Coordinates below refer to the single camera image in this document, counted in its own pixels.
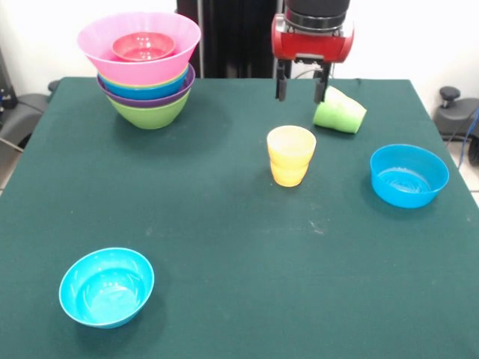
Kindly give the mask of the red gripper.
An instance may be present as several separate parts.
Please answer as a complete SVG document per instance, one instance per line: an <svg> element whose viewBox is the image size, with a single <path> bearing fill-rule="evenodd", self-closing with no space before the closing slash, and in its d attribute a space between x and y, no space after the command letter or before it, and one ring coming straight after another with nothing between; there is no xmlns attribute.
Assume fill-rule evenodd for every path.
<svg viewBox="0 0 479 359"><path fill-rule="evenodd" d="M312 33L290 26L284 14L276 14L272 21L272 53L278 59L276 64L275 98L283 102L287 93L286 61L323 61L314 71L316 80L314 102L325 99L329 83L331 63L343 63L353 46L355 29L348 19L337 31Z"/></svg>

